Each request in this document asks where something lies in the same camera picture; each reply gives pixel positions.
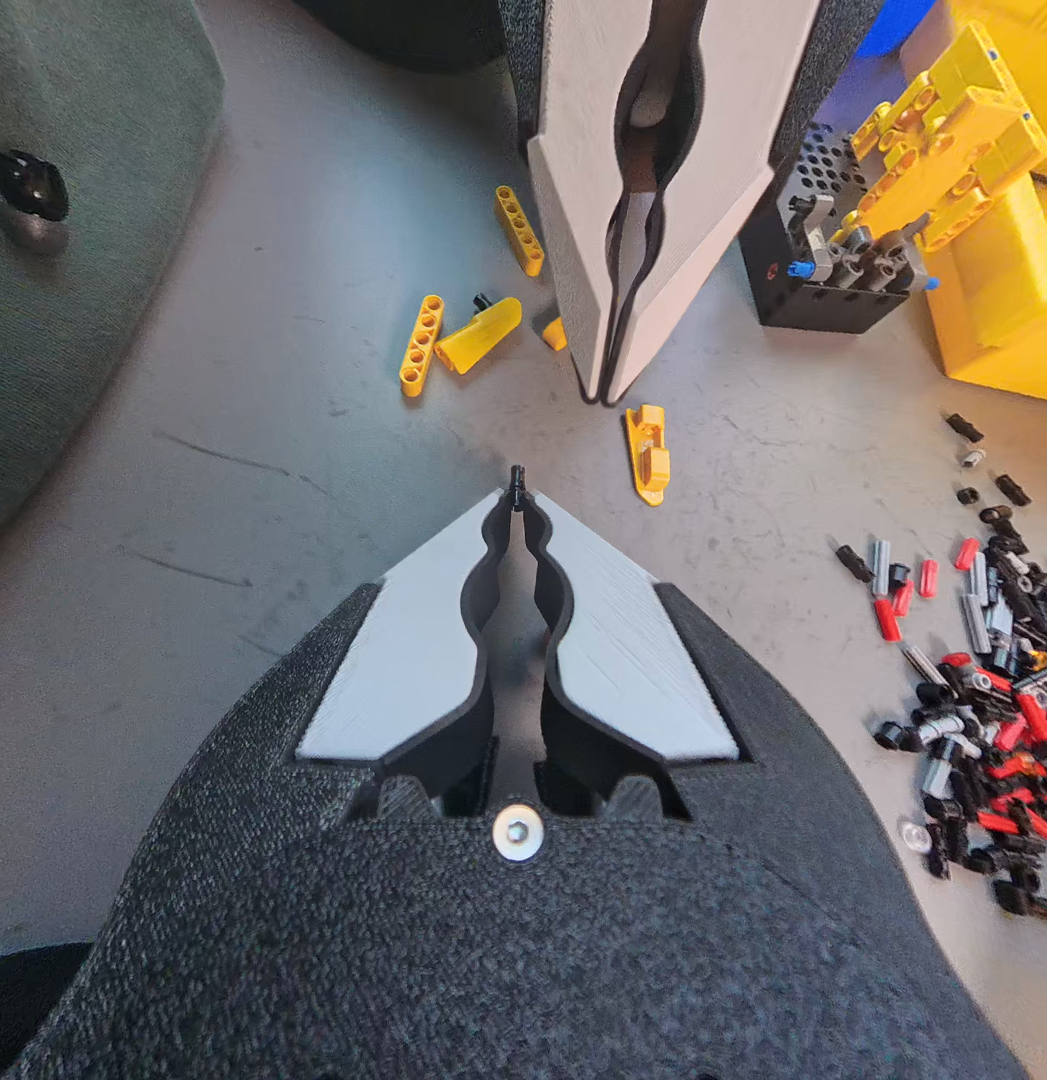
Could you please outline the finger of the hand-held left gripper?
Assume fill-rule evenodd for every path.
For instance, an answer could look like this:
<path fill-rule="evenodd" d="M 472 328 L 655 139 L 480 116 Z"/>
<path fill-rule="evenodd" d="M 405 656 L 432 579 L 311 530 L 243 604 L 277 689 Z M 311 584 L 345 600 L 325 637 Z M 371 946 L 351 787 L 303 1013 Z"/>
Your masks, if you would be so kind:
<path fill-rule="evenodd" d="M 775 178 L 769 154 L 821 2 L 656 2 L 652 65 L 627 126 L 654 132 L 655 193 L 632 195 L 622 288 L 657 208 L 659 247 L 628 325 L 626 392 Z"/>
<path fill-rule="evenodd" d="M 657 208 L 643 229 L 637 272 L 621 261 L 632 192 L 625 129 L 652 65 L 656 3 L 547 2 L 531 179 L 558 307 L 582 397 L 616 404 L 628 325 L 659 247 Z"/>

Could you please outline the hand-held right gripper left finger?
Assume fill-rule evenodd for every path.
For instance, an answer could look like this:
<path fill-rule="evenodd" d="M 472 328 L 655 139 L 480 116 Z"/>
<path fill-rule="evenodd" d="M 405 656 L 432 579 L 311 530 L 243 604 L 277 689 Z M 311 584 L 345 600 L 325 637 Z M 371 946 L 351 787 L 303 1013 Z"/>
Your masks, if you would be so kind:
<path fill-rule="evenodd" d="M 495 489 L 384 573 L 295 746 L 297 762 L 413 777 L 444 816 L 487 810 L 489 645 L 514 504 Z"/>

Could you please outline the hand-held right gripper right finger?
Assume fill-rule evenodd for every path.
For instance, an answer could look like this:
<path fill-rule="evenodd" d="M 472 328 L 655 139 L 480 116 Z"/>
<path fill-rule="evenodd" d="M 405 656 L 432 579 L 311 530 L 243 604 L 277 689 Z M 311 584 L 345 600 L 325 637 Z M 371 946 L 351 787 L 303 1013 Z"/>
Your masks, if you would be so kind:
<path fill-rule="evenodd" d="M 659 582 L 543 492 L 521 514 L 548 631 L 542 802 L 561 816 L 690 816 L 675 770 L 742 750 Z"/>

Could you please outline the blue plastic bin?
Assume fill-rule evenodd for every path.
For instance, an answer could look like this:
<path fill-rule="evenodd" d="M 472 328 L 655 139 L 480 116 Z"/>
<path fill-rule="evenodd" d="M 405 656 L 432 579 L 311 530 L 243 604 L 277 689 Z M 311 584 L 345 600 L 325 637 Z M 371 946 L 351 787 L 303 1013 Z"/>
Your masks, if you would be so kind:
<path fill-rule="evenodd" d="M 885 1 L 880 14 L 862 39 L 855 56 L 880 59 L 901 48 L 925 19 L 935 1 Z"/>

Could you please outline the yellow lego connector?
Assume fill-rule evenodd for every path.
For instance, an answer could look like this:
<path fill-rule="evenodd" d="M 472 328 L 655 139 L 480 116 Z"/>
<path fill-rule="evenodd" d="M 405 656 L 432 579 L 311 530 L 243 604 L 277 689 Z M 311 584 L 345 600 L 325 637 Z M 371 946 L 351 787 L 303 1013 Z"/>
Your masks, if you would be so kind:
<path fill-rule="evenodd" d="M 625 431 L 637 497 L 648 507 L 661 507 L 671 475 L 665 408 L 653 404 L 627 408 Z"/>
<path fill-rule="evenodd" d="M 512 334 L 522 322 L 522 303 L 516 297 L 493 302 L 487 311 L 476 314 L 459 330 L 439 338 L 435 356 L 453 374 L 472 372 L 476 364 Z"/>

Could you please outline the black and yellow lego model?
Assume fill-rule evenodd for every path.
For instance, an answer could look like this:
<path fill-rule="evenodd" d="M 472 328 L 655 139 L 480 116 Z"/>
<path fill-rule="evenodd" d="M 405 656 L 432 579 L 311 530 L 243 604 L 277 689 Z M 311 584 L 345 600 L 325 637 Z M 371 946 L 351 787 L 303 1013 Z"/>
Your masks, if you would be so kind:
<path fill-rule="evenodd" d="M 762 325 L 860 335 L 941 278 L 1047 156 L 983 21 L 966 21 L 896 102 L 850 132 L 817 119 L 738 237 Z"/>

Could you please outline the medium yellow lego beam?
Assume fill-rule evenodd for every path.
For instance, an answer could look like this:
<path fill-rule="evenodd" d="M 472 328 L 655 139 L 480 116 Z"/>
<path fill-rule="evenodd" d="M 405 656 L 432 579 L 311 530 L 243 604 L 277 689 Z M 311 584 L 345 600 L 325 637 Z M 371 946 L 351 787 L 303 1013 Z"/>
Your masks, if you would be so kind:
<path fill-rule="evenodd" d="M 400 390 L 406 399 L 417 399 L 422 394 L 443 318 L 443 299 L 437 294 L 426 295 L 415 318 L 398 372 Z"/>

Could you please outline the pile of small lego pins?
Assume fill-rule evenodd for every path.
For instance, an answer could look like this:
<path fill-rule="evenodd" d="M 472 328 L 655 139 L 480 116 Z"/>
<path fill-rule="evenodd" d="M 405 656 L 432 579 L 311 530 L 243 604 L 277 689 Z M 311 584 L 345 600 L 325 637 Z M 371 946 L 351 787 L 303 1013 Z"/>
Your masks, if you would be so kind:
<path fill-rule="evenodd" d="M 1006 915 L 1047 924 L 1047 565 L 1032 561 L 1018 528 L 1029 492 L 1009 474 L 988 476 L 1001 502 L 964 481 L 953 488 L 981 527 L 953 546 L 958 650 L 929 654 L 902 631 L 912 602 L 940 593 L 939 561 L 892 561 L 881 538 L 865 555 L 847 544 L 834 554 L 865 588 L 882 640 L 916 675 L 915 707 L 872 731 L 880 748 L 922 762 L 924 822 L 901 824 L 902 839 L 932 877 L 968 870 Z"/>

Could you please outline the yellow plastic bin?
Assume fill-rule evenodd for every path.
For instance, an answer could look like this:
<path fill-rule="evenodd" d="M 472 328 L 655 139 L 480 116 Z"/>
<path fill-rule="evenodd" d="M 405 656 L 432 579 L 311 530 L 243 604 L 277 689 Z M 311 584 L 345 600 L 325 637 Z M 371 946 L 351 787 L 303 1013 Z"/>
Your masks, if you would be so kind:
<path fill-rule="evenodd" d="M 970 21 L 1001 51 L 1047 138 L 1047 1 L 935 2 L 901 48 L 927 68 Z M 1047 401 L 1047 157 L 945 249 L 929 296 L 947 375 Z"/>

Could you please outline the black drawstring toggle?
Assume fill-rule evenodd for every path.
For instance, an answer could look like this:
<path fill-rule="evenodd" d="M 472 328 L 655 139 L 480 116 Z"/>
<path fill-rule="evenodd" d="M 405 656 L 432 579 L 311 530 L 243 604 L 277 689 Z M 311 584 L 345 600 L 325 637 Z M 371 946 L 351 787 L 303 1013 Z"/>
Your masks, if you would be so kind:
<path fill-rule="evenodd" d="M 38 156 L 0 149 L 3 231 L 22 249 L 57 257 L 69 243 L 69 194 L 61 170 Z"/>

